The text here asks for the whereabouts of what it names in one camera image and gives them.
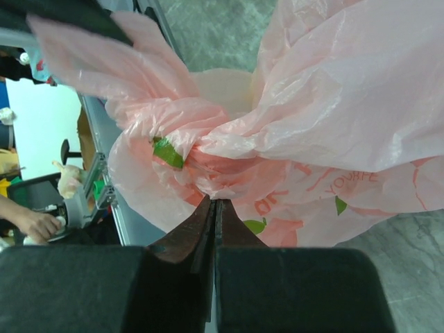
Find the pink plastic bag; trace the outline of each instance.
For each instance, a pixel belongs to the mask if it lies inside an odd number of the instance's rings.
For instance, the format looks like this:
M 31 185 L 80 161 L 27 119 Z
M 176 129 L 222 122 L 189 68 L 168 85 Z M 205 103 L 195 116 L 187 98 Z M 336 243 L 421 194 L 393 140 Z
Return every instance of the pink plastic bag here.
M 443 12 L 442 0 L 279 1 L 253 76 L 190 74 L 130 12 L 113 18 L 134 48 L 30 22 L 51 71 L 108 100 L 123 129 L 113 183 L 151 223 L 170 231 L 209 194 L 270 246 L 333 246 L 444 206 Z

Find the white wall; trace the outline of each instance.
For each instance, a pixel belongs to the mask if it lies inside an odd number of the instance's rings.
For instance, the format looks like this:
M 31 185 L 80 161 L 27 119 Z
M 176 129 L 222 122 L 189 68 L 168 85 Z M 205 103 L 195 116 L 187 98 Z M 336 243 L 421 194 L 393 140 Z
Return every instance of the white wall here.
M 80 101 L 71 88 L 34 85 L 33 81 L 6 80 L 10 108 L 16 115 L 15 142 L 24 180 L 55 173 L 51 164 L 60 162 L 60 148 L 69 140 L 71 151 L 80 151 L 77 119 Z M 68 164 L 82 167 L 81 159 L 68 159 Z

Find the person's hand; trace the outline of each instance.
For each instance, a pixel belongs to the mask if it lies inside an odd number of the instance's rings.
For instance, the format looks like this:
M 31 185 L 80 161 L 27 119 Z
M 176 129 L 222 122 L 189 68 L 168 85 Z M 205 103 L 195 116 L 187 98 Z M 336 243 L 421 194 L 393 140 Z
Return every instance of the person's hand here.
M 46 243 L 62 227 L 60 221 L 54 216 L 28 209 L 22 210 L 16 216 L 14 224 L 38 244 Z

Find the gray floor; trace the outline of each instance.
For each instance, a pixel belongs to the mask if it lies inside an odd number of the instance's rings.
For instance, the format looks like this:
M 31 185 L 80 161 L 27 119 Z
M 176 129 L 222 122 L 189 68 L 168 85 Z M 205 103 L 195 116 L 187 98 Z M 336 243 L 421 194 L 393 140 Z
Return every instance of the gray floor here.
M 274 0 L 160 0 L 192 71 L 252 71 Z M 402 215 L 342 246 L 364 251 L 384 284 L 399 332 L 444 332 L 444 213 Z

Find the person's arm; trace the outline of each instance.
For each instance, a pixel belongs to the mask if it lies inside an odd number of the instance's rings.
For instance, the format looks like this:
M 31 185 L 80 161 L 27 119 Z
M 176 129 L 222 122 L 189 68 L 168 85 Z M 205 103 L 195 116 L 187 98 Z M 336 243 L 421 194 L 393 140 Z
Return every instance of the person's arm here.
M 54 216 L 33 212 L 4 196 L 0 196 L 0 217 L 16 225 L 37 243 L 45 243 L 62 227 Z

